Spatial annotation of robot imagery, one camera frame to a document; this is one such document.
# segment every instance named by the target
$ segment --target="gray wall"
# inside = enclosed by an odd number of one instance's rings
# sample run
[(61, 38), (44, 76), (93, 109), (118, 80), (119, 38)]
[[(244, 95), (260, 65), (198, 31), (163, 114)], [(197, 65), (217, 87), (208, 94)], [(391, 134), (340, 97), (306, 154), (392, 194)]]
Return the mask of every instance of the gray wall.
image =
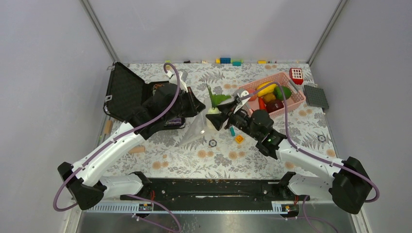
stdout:
[(309, 59), (339, 0), (90, 0), (122, 62)]
[(374, 233), (412, 231), (411, 64), (411, 0), (352, 0), (312, 66), (339, 155), (380, 188), (364, 205)]
[(95, 146), (112, 61), (79, 1), (0, 9), (0, 232), (56, 233), (57, 166)]

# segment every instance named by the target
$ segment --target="plastic basket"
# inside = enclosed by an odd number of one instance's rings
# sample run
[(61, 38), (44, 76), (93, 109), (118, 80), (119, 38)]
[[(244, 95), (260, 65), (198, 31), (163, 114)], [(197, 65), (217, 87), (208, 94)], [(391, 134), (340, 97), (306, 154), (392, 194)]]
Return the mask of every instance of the plastic basket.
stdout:
[[(305, 95), (303, 94), (302, 91), (300, 91), (297, 88), (296, 84), (292, 81), (292, 79), (289, 78), (289, 76), (285, 72), (280, 72), (275, 75), (268, 76), (266, 78), (259, 79), (252, 83), (240, 86), (239, 89), (244, 89), (244, 90), (256, 89), (262, 83), (266, 83), (270, 81), (276, 81), (280, 83), (282, 86), (287, 86), (292, 91), (291, 97), (288, 100), (286, 100), (286, 104), (288, 105), (288, 112), (295, 110), (296, 108), (300, 106), (301, 103), (305, 102), (305, 99), (306, 99)], [(254, 101), (249, 101), (248, 104), (252, 110), (259, 109), (258, 99)], [(269, 113), (271, 117), (282, 116), (284, 114), (285, 114), (285, 108)]]

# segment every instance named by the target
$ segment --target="red and white toy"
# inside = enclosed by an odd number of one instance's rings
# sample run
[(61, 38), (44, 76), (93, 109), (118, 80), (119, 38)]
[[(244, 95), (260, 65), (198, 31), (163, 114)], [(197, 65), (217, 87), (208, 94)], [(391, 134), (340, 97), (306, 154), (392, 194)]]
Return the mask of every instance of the red and white toy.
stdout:
[(291, 68), (289, 70), (289, 77), (294, 83), (302, 85), (303, 83), (303, 73), (301, 68)]

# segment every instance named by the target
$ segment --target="tabletop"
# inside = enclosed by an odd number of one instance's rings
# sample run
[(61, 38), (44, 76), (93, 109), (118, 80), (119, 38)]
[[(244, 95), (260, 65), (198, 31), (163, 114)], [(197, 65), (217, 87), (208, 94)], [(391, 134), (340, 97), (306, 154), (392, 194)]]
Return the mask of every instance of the tabletop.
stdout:
[[(210, 101), (206, 83), (215, 94), (232, 95), (239, 86), (279, 73), (291, 67), (301, 68), (304, 83), (314, 85), (308, 64), (176, 64), (177, 69), (188, 72), (186, 80), (200, 101)], [(163, 64), (129, 64), (128, 67), (146, 82), (166, 81)], [(288, 113), (292, 139), (303, 147), (310, 148), (330, 157), (335, 150), (329, 134), (322, 108), (302, 103)], [(285, 117), (273, 117), (274, 129), (285, 133)], [(209, 179), (280, 179), (288, 171), (313, 176), (312, 173), (288, 161), (280, 161), (262, 155), (256, 148), (256, 141), (235, 129), (236, 135), (245, 140), (238, 144), (228, 130), (215, 135), (205, 135), (179, 147), (178, 144), (190, 128), (193, 118), (187, 118), (186, 127), (155, 133), (142, 145), (146, 152), (125, 154), (105, 173), (106, 176), (130, 174), (142, 171), (153, 178), (209, 178)], [(121, 122), (115, 121), (112, 132)], [(217, 145), (211, 147), (209, 141)]]

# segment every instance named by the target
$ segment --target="black case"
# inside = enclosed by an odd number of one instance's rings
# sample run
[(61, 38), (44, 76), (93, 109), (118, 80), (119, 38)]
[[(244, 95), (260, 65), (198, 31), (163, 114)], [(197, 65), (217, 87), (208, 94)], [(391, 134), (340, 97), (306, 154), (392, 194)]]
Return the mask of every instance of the black case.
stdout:
[[(145, 83), (122, 63), (115, 62), (113, 66), (103, 110), (119, 121), (128, 121), (133, 116), (137, 106), (142, 105), (153, 95), (152, 88), (155, 84), (168, 83), (168, 81)], [(165, 130), (184, 128), (185, 119), (181, 118), (181, 122), (179, 126), (165, 126)]]

